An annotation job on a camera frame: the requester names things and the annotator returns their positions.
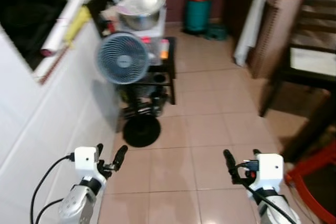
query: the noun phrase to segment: red plastic stool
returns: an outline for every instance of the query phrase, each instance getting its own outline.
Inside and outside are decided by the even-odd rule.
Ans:
[[[298,163],[285,175],[285,182],[288,186],[295,185],[304,203],[316,216],[328,224],[336,224],[336,217],[315,200],[303,181],[304,175],[311,174],[329,164],[336,164],[336,140],[307,160]]]

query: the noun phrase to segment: stainless steel bowl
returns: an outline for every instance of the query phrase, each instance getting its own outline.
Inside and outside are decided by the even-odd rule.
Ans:
[[[165,0],[122,0],[117,9],[120,19],[134,30],[148,30],[159,20]]]

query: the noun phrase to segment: white tiled wall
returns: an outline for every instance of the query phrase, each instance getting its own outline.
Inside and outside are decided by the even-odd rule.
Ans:
[[[110,159],[119,107],[113,86],[96,69],[99,43],[93,23],[86,24],[74,47],[40,86],[0,33],[0,223],[29,223],[30,199],[38,181],[74,148],[103,143],[101,157]],[[74,164],[61,164],[41,187],[35,216],[78,181]],[[91,223],[97,222],[99,205]],[[41,223],[57,223],[57,206],[46,211]]]

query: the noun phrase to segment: fan base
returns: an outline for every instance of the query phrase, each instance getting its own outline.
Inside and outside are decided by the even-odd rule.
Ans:
[[[136,115],[124,126],[123,138],[133,147],[145,147],[154,143],[160,133],[160,123],[153,115]]]

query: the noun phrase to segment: tiled floor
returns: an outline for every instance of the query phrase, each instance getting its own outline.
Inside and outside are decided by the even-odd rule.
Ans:
[[[100,224],[259,223],[254,202],[242,186],[232,185],[223,149],[238,161],[252,149],[277,152],[279,138],[293,135],[303,116],[270,110],[257,115],[264,80],[253,80],[232,63],[231,41],[207,41],[168,28],[178,37],[177,105],[167,104],[159,118],[162,133],[146,148],[130,148],[124,164],[108,181]],[[114,150],[124,144],[118,133]],[[282,192],[301,217],[288,188]]]

